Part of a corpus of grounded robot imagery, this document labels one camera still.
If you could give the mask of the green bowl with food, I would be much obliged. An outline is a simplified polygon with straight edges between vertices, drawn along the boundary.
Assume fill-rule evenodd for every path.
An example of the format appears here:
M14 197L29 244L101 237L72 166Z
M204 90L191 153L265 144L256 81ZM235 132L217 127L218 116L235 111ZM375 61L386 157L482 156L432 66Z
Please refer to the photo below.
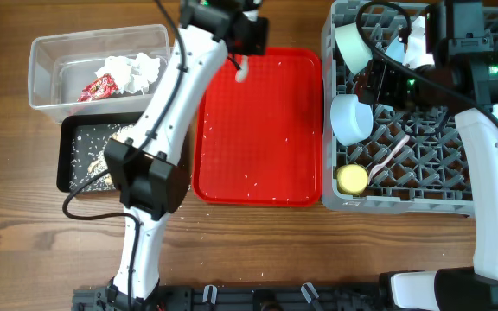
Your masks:
M335 28L335 42L341 57L352 74L360 73L373 58L355 23Z

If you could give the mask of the yellow plastic cup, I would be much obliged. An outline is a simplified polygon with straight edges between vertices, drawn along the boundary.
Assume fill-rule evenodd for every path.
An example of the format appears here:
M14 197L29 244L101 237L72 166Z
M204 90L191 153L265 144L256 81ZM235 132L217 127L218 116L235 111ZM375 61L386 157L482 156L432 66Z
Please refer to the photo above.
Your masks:
M358 164L347 164L336 171L338 190L342 194L360 195L367 187L368 172Z

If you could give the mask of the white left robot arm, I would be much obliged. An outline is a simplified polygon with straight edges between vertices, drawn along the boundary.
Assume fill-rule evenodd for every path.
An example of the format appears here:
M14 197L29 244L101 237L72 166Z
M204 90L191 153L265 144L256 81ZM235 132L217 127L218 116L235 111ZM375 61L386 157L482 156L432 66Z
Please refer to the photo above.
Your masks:
M183 1L175 44L153 97L135 125L109 140L105 161L124 206L125 235L108 302L119 310L156 306L159 257L169 217L189 175L179 166L192 117L209 83L235 55L262 55L268 20L260 1Z

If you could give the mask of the white tissue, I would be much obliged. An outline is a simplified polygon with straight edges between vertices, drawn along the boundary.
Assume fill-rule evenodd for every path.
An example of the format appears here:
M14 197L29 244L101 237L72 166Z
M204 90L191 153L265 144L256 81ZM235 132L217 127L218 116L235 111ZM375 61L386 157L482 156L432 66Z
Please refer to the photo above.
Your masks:
M109 56L95 74L98 78L110 75L117 86L116 94L138 92L145 94L157 81L160 68L160 58L151 58L145 53L138 53L135 58Z

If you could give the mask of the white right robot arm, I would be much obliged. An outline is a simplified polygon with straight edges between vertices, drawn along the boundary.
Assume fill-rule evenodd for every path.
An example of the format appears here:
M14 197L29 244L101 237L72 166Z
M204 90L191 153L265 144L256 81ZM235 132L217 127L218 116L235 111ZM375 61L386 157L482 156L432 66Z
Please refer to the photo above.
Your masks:
M386 305L412 310L498 310L498 50L480 1L443 1L425 11L430 66L408 68L379 48L358 94L400 110L444 106L456 122L475 208L473 263L380 278Z

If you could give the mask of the light blue plate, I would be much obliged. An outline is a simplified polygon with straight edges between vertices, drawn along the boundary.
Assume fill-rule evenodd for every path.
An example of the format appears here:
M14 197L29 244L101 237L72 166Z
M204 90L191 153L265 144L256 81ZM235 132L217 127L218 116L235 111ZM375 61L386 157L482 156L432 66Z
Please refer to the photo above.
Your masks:
M406 44L400 40L398 37L397 39L394 39L386 48L385 51L386 56L390 57L391 59L401 63L402 65L405 64L405 55L406 55Z

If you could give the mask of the white plastic spoon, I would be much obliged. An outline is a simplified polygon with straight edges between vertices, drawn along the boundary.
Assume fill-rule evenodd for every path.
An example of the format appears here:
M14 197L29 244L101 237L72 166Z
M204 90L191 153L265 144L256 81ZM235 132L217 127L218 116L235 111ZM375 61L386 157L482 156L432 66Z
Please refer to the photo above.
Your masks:
M243 83L246 80L248 72L249 72L248 57L246 55L243 55L241 58L241 63L239 65L239 70L235 75L236 82Z
M373 177L378 174L402 150L402 148L409 142L409 140L410 137L408 135L405 135L381 163L376 164L371 168L368 174L368 184L372 183Z

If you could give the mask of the red candy wrapper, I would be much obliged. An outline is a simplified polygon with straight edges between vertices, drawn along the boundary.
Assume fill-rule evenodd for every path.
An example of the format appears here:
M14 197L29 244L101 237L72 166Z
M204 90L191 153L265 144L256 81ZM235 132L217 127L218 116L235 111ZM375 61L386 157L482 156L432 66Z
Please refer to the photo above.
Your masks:
M106 73L86 86L78 98L78 102L91 102L111 97L117 91L118 85L114 78Z

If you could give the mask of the light blue bowl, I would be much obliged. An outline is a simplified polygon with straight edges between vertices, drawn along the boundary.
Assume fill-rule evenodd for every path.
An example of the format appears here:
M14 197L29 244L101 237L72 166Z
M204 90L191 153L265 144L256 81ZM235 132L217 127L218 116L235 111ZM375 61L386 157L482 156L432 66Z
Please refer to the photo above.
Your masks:
M337 141L350 146L366 140L372 133L372 107L359 101L355 94L337 95L330 107L330 122Z

